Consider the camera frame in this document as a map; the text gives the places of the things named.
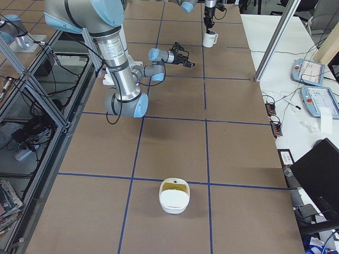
white container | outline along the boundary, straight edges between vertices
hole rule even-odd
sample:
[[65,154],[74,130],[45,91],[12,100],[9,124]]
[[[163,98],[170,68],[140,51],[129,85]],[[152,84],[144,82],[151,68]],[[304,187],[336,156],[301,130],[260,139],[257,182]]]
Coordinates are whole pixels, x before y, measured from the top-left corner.
[[160,185],[159,201],[167,213],[178,214],[185,211],[190,201],[190,187],[179,178],[168,178]]

black chair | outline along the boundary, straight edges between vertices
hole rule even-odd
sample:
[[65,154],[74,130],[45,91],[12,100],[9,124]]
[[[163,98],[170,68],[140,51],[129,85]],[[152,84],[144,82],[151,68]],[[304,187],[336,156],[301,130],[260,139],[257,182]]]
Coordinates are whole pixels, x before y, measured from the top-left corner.
[[[314,9],[317,2],[318,2],[318,0],[301,0],[300,4],[298,5],[296,12],[308,12],[308,11]],[[286,7],[287,3],[288,3],[288,0],[280,0],[280,4],[278,4],[278,5]],[[282,15],[282,12],[271,11],[270,15],[273,15],[273,14]],[[300,17],[298,15],[295,15],[295,16],[299,17],[303,21],[307,21],[307,19],[304,18],[304,17]]]

white label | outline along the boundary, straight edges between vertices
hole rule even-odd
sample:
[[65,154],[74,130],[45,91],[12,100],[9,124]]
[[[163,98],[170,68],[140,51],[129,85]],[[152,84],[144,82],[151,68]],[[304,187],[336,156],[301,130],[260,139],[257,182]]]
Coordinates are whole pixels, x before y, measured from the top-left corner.
[[123,46],[119,39],[111,43],[99,43],[99,48],[102,52],[102,56],[104,57],[104,59],[107,60],[114,60],[115,58],[120,57],[124,54]]
[[293,164],[293,161],[292,161],[292,158],[289,152],[280,152],[280,155],[281,155],[282,162],[285,165]]

paper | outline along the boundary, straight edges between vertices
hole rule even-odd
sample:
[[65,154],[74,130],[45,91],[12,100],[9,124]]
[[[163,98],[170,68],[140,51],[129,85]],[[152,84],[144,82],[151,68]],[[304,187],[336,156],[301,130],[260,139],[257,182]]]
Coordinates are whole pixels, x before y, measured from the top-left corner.
[[320,110],[320,132],[332,134],[333,133],[333,119],[331,108],[319,107]]

electronic device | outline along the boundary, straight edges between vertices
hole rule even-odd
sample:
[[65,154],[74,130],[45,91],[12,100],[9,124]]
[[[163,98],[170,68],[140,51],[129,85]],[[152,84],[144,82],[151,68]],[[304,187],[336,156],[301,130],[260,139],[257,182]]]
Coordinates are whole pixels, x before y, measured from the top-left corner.
[[339,119],[338,102],[329,87],[303,86],[301,97],[311,116],[320,117],[319,107],[329,107],[332,118]]
[[293,64],[292,79],[306,85],[322,86],[324,72],[324,64],[299,58]]
[[339,149],[325,138],[291,165],[295,178],[327,219],[300,228],[312,234],[339,228]]

